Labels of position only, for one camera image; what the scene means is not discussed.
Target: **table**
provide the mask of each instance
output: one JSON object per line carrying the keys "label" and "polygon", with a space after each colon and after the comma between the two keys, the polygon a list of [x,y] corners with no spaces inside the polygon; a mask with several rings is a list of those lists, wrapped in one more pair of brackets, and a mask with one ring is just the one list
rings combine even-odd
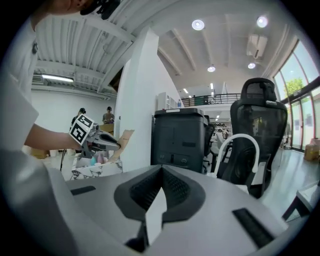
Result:
{"label": "table", "polygon": [[282,215],[286,221],[294,210],[297,210],[301,217],[309,215],[315,208],[320,197],[320,181],[311,183],[310,185],[296,192],[296,196],[289,208]]}

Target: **railing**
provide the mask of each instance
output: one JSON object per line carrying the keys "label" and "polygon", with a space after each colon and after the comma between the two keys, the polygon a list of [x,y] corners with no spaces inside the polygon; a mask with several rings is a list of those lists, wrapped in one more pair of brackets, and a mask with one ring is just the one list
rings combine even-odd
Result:
{"label": "railing", "polygon": [[205,95],[192,98],[183,98],[182,103],[185,107],[215,105],[215,104],[232,104],[240,100],[240,93]]}

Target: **recessed light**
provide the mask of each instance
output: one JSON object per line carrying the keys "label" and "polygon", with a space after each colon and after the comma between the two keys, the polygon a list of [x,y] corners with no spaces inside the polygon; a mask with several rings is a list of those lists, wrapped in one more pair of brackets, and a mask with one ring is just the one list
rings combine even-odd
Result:
{"label": "recessed light", "polygon": [[256,24],[258,25],[258,27],[260,28],[264,28],[265,26],[268,25],[268,19],[264,16],[260,16],[257,20],[256,20]]}
{"label": "recessed light", "polygon": [[209,71],[209,72],[213,72],[213,71],[215,71],[215,70],[216,70],[216,68],[215,68],[214,66],[208,67],[208,71]]}
{"label": "recessed light", "polygon": [[198,31],[203,30],[204,27],[205,27],[205,23],[200,19],[196,19],[192,22],[192,28],[194,30],[198,30]]}
{"label": "recessed light", "polygon": [[71,78],[66,78],[66,77],[57,76],[57,75],[43,74],[42,77],[45,79],[59,80],[59,81],[65,81],[65,82],[70,82],[70,83],[73,83],[73,81],[74,81]]}
{"label": "recessed light", "polygon": [[248,69],[254,69],[256,67],[256,64],[254,64],[254,63],[250,63],[249,65],[248,65]]}

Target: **cap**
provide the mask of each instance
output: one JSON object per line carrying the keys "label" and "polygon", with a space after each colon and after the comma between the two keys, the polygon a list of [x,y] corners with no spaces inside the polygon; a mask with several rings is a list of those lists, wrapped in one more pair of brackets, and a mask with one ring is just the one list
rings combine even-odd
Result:
{"label": "cap", "polygon": [[85,110],[84,107],[82,107],[82,108],[80,108],[79,112],[82,113],[82,114],[85,114],[85,113],[86,113],[86,110]]}
{"label": "cap", "polygon": [[100,7],[96,13],[101,14],[101,19],[106,20],[117,9],[120,2],[120,0],[93,0],[89,7],[80,11],[80,14],[88,15]]}
{"label": "cap", "polygon": [[92,13],[95,9],[97,9],[99,6],[101,6],[106,0],[93,0],[92,4],[84,9],[80,11],[81,15],[88,15],[90,13]]}

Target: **glass wall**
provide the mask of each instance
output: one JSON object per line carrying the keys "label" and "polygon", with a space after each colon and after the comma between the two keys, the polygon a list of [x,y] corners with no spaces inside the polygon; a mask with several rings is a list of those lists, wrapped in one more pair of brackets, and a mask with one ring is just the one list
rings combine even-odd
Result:
{"label": "glass wall", "polygon": [[273,78],[280,100],[305,87],[319,76],[319,72],[302,42],[298,42],[283,67]]}
{"label": "glass wall", "polygon": [[[319,72],[312,57],[299,41],[273,79],[282,101],[317,77],[319,77]],[[320,84],[313,91],[310,89],[301,97],[295,97],[292,102],[286,104],[286,107],[288,111],[287,130],[290,130],[289,126],[291,126],[291,134],[287,135],[292,137],[292,147],[304,150],[312,138],[320,138]]]}
{"label": "glass wall", "polygon": [[319,73],[317,71],[315,63],[313,62],[310,54],[308,53],[302,42],[298,42],[293,52],[299,60],[301,66],[303,67],[308,83],[315,80],[319,76]]}

